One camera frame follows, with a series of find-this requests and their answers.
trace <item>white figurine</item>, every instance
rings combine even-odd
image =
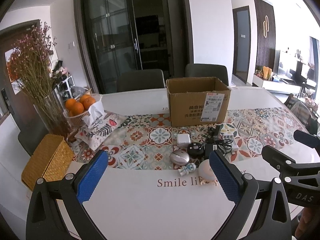
[[[199,175],[203,179],[200,182],[200,185],[203,185],[205,183],[211,182],[212,184],[215,184],[216,186],[218,185],[218,180],[215,174],[213,173],[209,160],[204,160],[203,162],[200,163],[199,168]]]
[[[196,170],[196,165],[194,163],[188,163],[186,166],[182,166],[181,169],[178,169],[180,176],[187,175],[189,172]]]

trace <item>orange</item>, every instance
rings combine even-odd
[[[73,116],[82,114],[83,111],[84,111],[83,104],[81,104],[81,103],[75,103],[75,104],[72,106],[71,111],[72,111]]]
[[[80,98],[80,103],[83,104],[83,101],[88,98],[90,95],[83,95],[81,98]]]
[[[88,110],[91,105],[93,105],[96,100],[93,97],[88,97],[83,101],[84,109]]]
[[[71,110],[71,108],[73,107],[73,105],[76,103],[77,101],[74,98],[69,98],[66,101],[66,109],[68,109],[69,111]]]

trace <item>patterned table runner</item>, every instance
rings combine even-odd
[[[303,130],[286,108],[229,110],[221,130],[232,134],[239,147],[230,161],[241,161],[261,155],[262,147],[271,145],[280,150],[295,142],[295,130]],[[188,133],[193,142],[202,142],[207,125],[171,127],[169,114],[129,116],[114,130],[98,149],[108,151],[109,166],[121,169],[170,170],[179,166],[170,162],[169,155],[177,146],[177,135]],[[96,151],[84,142],[72,148],[74,160],[89,162]],[[196,165],[202,159],[191,159]]]

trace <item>fabric tissue box cover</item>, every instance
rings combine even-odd
[[[75,138],[78,141],[84,141],[93,151],[95,151],[126,118],[126,116],[119,114],[104,113],[95,120],[90,127],[86,124],[82,126],[75,135]]]

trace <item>human hand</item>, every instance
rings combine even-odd
[[[295,231],[295,237],[299,238],[308,228],[308,223],[313,219],[317,212],[317,208],[304,208],[299,221],[299,225]]]

